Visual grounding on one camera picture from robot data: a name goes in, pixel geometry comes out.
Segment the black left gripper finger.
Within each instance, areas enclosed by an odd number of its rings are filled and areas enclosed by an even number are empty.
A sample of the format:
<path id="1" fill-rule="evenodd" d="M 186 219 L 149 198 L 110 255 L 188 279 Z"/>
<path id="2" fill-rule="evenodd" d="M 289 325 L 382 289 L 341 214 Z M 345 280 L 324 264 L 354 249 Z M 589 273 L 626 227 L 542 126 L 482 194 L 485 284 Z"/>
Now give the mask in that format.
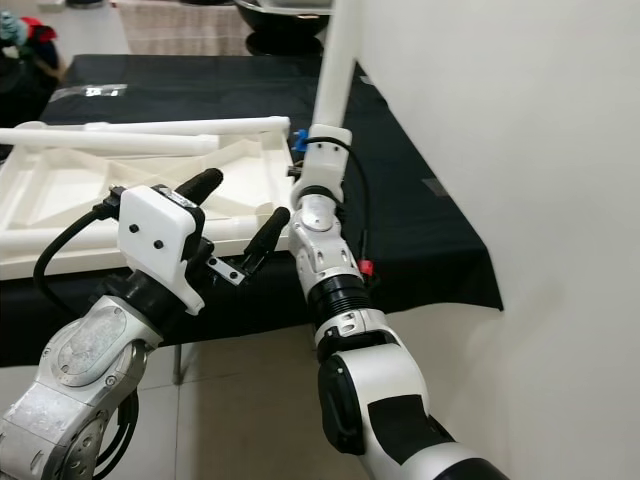
<path id="1" fill-rule="evenodd" d="M 216 188 L 223 183 L 224 174 L 216 168 L 205 169 L 200 174 L 186 180 L 186 182 L 175 187 L 175 193 L 191 204 L 201 205 L 207 200 L 207 197 L 215 191 Z"/>
<path id="2" fill-rule="evenodd" d="M 276 207 L 271 216 L 261 225 L 255 236 L 244 247 L 243 259 L 239 264 L 239 270 L 246 276 L 252 276 L 261 269 L 268 256 L 275 251 L 279 242 L 280 233 L 285 229 L 291 219 L 291 210 L 288 207 Z"/>

